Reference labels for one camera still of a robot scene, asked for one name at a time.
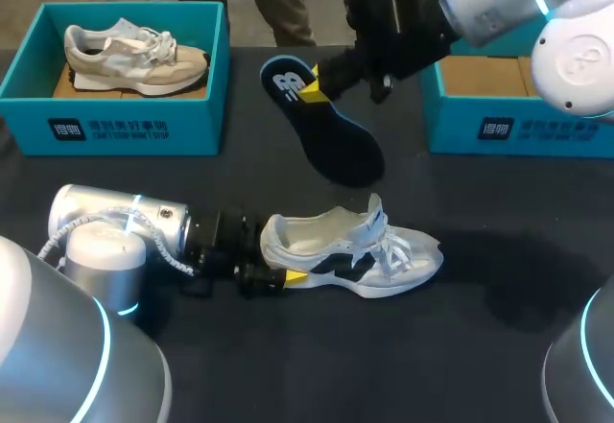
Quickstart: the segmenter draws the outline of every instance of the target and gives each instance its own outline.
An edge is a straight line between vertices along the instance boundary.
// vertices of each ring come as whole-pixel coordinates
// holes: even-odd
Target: white sneaker
[[[169,32],[138,28],[123,18],[102,32],[71,25],[64,51],[75,72],[75,88],[83,90],[168,95],[194,84],[208,69],[201,49],[177,45]]]
[[[313,218],[274,215],[260,238],[271,268],[309,273],[290,288],[332,284],[364,298],[401,294],[428,281],[443,263],[438,245],[421,231],[389,226],[377,195],[365,214],[336,207]]]

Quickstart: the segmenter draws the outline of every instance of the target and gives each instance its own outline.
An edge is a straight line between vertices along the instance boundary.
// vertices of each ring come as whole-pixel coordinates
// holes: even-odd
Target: shoe box
[[[460,42],[420,74],[432,153],[614,157],[614,126],[546,104],[531,77],[536,21],[483,49]]]
[[[206,86],[156,98],[75,90],[63,50],[65,29],[105,30],[122,17],[207,52]],[[25,155],[215,155],[228,68],[222,3],[43,4],[0,86],[0,114]]]

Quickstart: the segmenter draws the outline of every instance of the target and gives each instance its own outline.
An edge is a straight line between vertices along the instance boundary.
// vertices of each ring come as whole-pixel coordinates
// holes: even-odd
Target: black n logo
[[[375,259],[370,252],[366,253],[363,258],[356,262],[354,268],[352,268],[352,259],[352,255],[346,253],[333,253],[314,267],[311,272],[314,274],[327,274],[334,271],[337,277],[358,282],[375,265]]]

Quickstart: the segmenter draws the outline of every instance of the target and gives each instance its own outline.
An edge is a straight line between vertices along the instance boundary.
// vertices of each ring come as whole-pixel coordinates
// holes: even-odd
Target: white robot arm
[[[365,79],[372,99],[382,102],[391,92],[388,77],[402,80],[443,59],[455,41],[480,47],[545,16],[532,55],[544,100],[604,120],[614,110],[614,0],[343,1],[356,42],[319,63],[319,90],[331,100]]]

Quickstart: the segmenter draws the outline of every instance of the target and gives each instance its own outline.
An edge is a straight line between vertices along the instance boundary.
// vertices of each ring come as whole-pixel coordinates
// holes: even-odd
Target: shoelace
[[[375,257],[386,278],[390,281],[392,274],[399,267],[412,267],[412,246],[405,239],[396,235],[391,226],[388,225],[388,216],[384,214],[384,232],[378,241],[360,250],[360,258],[368,252]]]
[[[135,54],[149,54],[145,63],[157,60],[159,62],[175,62],[175,52],[177,50],[177,40],[169,32],[159,33],[151,28],[141,28],[141,36],[145,39],[146,47]]]

